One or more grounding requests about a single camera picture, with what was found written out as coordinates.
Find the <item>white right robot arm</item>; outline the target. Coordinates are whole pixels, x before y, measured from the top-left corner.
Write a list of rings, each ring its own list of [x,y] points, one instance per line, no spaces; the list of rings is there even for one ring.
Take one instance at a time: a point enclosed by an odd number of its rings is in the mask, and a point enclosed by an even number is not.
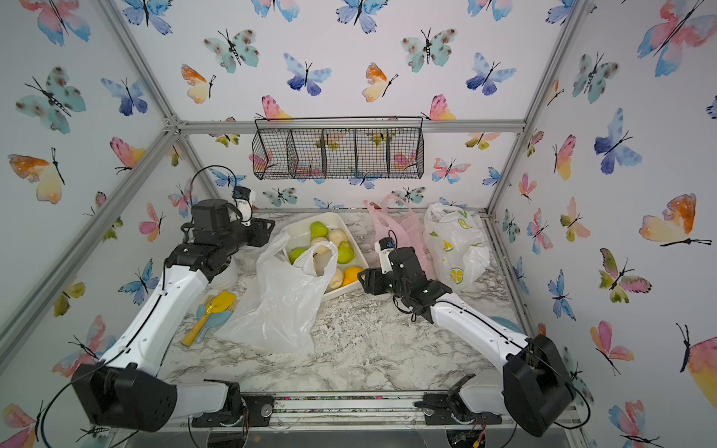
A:
[[[517,427],[541,437],[556,425],[578,391],[552,340],[510,330],[469,306],[446,284],[427,278],[412,246],[399,248],[383,238],[375,250],[379,267],[358,276],[365,293],[390,295],[400,312],[423,318],[477,350],[499,371],[498,409]]]

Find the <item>clear white plastic bag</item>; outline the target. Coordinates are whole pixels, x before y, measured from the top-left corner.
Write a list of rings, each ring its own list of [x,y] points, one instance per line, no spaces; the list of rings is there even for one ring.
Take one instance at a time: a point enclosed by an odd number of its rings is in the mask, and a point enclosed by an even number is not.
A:
[[[290,264],[279,257],[289,242],[280,233],[256,263],[256,275],[237,301],[232,317],[215,332],[231,343],[243,343],[268,354],[309,354],[315,350],[311,330],[325,291],[335,273],[332,265],[318,276],[312,248]]]

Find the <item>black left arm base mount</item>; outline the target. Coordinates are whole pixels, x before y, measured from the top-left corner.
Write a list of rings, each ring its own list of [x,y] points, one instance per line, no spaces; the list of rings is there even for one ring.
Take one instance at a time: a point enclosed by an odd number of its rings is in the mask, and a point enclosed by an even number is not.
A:
[[[200,429],[229,429],[230,427],[268,427],[276,400],[273,395],[246,394],[238,383],[214,380],[228,387],[223,407],[214,413],[192,418],[192,425]]]

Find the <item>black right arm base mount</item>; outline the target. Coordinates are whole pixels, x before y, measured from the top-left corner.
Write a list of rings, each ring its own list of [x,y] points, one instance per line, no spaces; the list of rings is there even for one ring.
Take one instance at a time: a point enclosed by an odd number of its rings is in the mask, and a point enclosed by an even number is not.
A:
[[[425,393],[414,407],[424,414],[429,427],[500,425],[506,413],[498,386],[481,383],[474,373],[446,391]]]

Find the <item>orange yellow pear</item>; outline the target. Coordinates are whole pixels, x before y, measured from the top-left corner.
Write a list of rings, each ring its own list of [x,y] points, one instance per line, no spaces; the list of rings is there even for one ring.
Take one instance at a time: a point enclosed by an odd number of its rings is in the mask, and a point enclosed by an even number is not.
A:
[[[360,266],[349,266],[345,269],[344,272],[344,280],[343,280],[343,287],[352,285],[359,281],[359,274],[362,273],[364,269]]]

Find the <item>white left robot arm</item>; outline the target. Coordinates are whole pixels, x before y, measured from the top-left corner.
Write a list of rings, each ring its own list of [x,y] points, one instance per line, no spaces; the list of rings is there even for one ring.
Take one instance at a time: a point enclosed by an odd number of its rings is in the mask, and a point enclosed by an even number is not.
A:
[[[157,289],[99,362],[73,374],[71,386],[93,425],[156,432],[202,416],[213,427],[246,421],[239,384],[177,385],[158,373],[194,301],[241,248],[265,246],[274,227],[274,220],[254,217],[247,201],[203,200],[192,207],[192,221],[182,227],[185,240],[165,260]]]

